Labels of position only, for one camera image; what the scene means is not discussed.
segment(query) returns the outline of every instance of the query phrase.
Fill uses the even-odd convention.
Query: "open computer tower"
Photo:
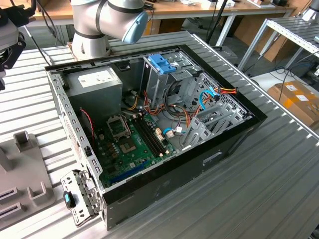
[[[61,179],[76,226],[111,229],[232,154],[266,119],[185,45],[46,68],[81,170]]]

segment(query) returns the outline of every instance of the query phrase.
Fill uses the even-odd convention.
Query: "metal shelf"
[[[314,37],[319,35],[319,24],[310,24],[299,17],[284,17],[284,18],[271,18],[266,19],[260,30],[258,31],[255,39],[252,44],[248,48],[245,56],[240,62],[238,69],[242,70],[251,54],[255,50],[258,42],[264,35],[267,27],[272,28],[276,31],[268,40],[264,49],[261,51],[261,54],[265,52],[268,47],[270,47],[273,43],[273,40],[277,37],[278,34],[281,34],[294,42],[295,44],[302,47],[304,50],[310,53],[316,53],[315,55],[319,57],[319,43],[314,41]],[[295,56],[293,56],[292,61],[290,61],[289,65],[295,60],[295,58],[299,55],[301,51],[298,51]]]

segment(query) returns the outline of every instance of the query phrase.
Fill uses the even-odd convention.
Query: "gray plastic holder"
[[[0,231],[55,202],[41,150],[22,131],[0,143]]]

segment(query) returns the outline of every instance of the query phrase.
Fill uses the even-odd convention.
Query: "green circuit board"
[[[150,132],[155,136],[157,125],[152,117],[150,115],[145,115],[142,120],[147,124]],[[116,141],[106,124],[104,127],[95,130],[97,139],[95,153],[103,168],[100,180],[106,187],[122,181],[145,168],[155,165],[176,153],[174,147],[165,139],[163,142],[158,140],[158,143],[165,149],[165,153],[161,156],[154,155],[143,140],[143,137],[140,134],[141,129],[138,130],[134,126],[133,119],[127,119],[126,122],[131,135],[129,137],[121,137]],[[120,132],[120,125],[112,125],[112,127],[119,129],[117,133]]]

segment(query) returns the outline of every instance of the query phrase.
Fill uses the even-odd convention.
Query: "ram slot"
[[[159,157],[160,154],[165,153],[165,149],[156,139],[155,135],[143,119],[135,119],[133,125],[141,135],[144,143],[151,150],[154,157]]]

